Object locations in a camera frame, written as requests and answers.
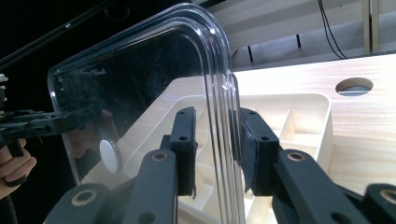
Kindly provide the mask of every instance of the light wood tabletop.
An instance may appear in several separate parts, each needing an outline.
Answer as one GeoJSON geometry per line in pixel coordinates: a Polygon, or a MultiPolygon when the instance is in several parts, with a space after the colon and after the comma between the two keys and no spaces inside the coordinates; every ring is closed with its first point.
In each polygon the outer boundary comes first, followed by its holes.
{"type": "Polygon", "coordinates": [[[335,183],[363,194],[372,183],[396,185],[395,63],[396,54],[391,54],[235,75],[240,94],[312,91],[328,95],[332,99],[333,126],[329,176],[335,183]],[[337,93],[337,84],[353,77],[371,80],[373,88],[360,96],[337,93]]]}

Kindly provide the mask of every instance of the black background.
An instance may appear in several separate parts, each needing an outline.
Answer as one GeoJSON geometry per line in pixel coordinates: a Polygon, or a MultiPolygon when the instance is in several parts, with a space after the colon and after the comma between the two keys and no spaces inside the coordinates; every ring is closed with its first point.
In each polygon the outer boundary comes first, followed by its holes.
{"type": "MultiPolygon", "coordinates": [[[[48,71],[53,65],[178,2],[186,1],[118,2],[110,12],[117,15],[121,8],[123,14],[123,7],[119,6],[127,4],[131,9],[128,19],[114,21],[100,12],[1,69],[0,73],[9,79],[1,83],[7,88],[6,110],[53,111],[47,87],[48,71]]],[[[100,0],[0,0],[0,60],[100,3],[100,0]]],[[[45,137],[42,141],[42,145],[28,141],[26,148],[37,158],[37,166],[29,180],[11,195],[21,224],[43,223],[52,206],[75,186],[62,138],[45,137]]]]}

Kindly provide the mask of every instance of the clear lid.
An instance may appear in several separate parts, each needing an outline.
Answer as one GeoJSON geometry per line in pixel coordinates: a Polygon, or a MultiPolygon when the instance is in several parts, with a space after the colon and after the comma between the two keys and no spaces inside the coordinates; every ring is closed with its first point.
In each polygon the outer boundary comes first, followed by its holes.
{"type": "Polygon", "coordinates": [[[179,222],[244,222],[237,85],[226,36],[203,8],[171,7],[52,67],[48,82],[78,184],[135,177],[193,106],[196,197],[179,197],[179,222]]]}

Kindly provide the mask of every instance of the white circle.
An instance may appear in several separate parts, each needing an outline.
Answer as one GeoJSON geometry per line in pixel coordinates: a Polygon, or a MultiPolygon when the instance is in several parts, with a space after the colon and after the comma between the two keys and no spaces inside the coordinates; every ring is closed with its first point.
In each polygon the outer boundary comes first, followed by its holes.
{"type": "Polygon", "coordinates": [[[100,142],[99,148],[102,161],[105,164],[107,170],[112,174],[118,172],[121,167],[121,159],[117,146],[110,141],[102,140],[100,142]]]}

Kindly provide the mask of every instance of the wooden table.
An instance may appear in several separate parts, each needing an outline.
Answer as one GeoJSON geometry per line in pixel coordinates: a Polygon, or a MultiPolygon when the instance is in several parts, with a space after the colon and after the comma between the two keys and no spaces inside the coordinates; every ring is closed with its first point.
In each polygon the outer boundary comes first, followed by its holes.
{"type": "Polygon", "coordinates": [[[331,179],[363,194],[367,185],[396,185],[396,54],[238,72],[241,94],[319,91],[332,98],[331,179]],[[335,86],[363,77],[373,89],[342,96],[335,86]]]}

